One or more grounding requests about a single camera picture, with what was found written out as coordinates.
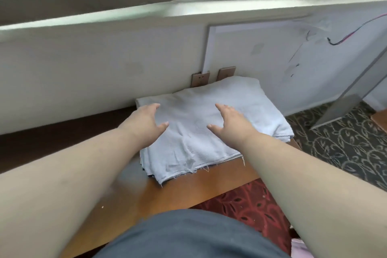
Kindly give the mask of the person's right hand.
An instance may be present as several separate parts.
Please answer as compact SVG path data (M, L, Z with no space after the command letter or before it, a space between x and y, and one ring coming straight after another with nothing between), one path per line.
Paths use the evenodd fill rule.
M224 104L215 104L215 107L221 114L225 129L225 136L220 140L228 147L241 152L248 139L255 136L258 131L233 107Z

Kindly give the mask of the person's left hand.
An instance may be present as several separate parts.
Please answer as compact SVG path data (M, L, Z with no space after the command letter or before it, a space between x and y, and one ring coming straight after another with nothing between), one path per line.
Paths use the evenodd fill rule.
M151 133L152 126L157 124L155 115L159 107L158 103L142 106L118 126L118 130L129 136L132 146L136 147L137 151L149 147L157 140Z

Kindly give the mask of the person's left forearm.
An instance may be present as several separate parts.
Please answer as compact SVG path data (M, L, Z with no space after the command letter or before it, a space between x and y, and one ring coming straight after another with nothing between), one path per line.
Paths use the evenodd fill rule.
M140 147L117 128L0 174L0 258L57 258Z

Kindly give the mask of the person's right forearm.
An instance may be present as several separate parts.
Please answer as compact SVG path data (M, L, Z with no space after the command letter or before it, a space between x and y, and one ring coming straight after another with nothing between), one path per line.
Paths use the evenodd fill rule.
M387 192L258 132L242 144L315 258L387 258Z

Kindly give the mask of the white folded cloth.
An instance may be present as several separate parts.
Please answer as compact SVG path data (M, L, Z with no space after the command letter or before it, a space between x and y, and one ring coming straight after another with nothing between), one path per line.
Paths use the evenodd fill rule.
M135 102L137 108L160 104L156 123L169 122L166 131L140 151L142 168L160 185L241 156L207 129L208 124L223 126L216 103L234 107L261 133L284 143L294 137L290 124L265 95L256 78L232 76L173 94L138 98Z

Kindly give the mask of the white leaning board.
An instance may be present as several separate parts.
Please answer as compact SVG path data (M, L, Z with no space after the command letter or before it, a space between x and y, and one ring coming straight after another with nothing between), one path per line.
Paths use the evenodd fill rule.
M367 48L387 34L387 16L350 20L303 18L210 26L203 70L235 67L234 75L256 78L285 115L333 101L373 60Z

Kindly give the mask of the red patterned rug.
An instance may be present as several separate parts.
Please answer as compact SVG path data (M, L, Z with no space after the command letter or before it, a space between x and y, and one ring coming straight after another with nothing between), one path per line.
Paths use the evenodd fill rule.
M291 224L260 178L191 209L214 212L241 221L291 254Z

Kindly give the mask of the person's dark grey clothing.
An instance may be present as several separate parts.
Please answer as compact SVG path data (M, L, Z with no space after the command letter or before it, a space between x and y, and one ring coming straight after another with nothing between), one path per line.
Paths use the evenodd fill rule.
M204 210L172 210L131 227L93 258L291 258L255 229Z

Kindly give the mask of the grey window sill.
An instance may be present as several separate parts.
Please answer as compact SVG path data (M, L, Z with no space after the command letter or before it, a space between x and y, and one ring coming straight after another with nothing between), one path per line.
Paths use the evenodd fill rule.
M163 2L0 26L0 32L129 21L146 26L172 21L222 22L307 16L317 9L366 8L387 0L223 0Z

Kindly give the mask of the grey metal leaning panel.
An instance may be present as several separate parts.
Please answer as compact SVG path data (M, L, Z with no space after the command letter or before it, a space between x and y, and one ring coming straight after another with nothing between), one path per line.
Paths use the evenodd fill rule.
M344 117L385 78L387 78L387 46L326 110L322 117L310 127L310 130Z

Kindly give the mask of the brown wall socket plate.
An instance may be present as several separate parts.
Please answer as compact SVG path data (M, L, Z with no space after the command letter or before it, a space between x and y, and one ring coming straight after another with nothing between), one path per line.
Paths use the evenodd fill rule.
M236 70L236 66L221 68L218 71L218 75L216 77L216 81L221 81L225 78L229 78L234 76Z
M196 73L191 75L191 88L205 86L209 83L210 72Z

